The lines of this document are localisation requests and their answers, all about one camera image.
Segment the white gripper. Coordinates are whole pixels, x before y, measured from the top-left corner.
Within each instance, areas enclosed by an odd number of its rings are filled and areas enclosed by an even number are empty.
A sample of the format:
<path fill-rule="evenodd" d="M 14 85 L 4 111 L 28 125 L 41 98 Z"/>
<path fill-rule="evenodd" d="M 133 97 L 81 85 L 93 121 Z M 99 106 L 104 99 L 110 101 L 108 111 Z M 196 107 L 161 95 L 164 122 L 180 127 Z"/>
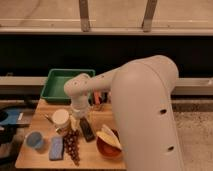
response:
<path fill-rule="evenodd" d="M 88 117 L 89 111 L 90 111 L 89 107 L 77 109 L 74 106 L 71 106 L 70 120 L 71 120 L 71 127 L 74 131 L 76 131 L 79 128 L 80 120 L 83 117 Z"/>

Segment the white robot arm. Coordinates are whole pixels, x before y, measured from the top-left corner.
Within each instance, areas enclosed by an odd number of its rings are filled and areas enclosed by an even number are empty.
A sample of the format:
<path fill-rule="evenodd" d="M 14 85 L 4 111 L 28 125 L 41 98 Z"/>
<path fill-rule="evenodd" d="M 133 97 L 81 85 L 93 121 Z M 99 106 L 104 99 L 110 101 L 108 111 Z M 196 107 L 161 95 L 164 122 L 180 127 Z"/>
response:
<path fill-rule="evenodd" d="M 155 55 L 64 85 L 74 116 L 88 107 L 87 94 L 109 91 L 127 171 L 184 171 L 171 92 L 179 78 L 176 64 Z"/>

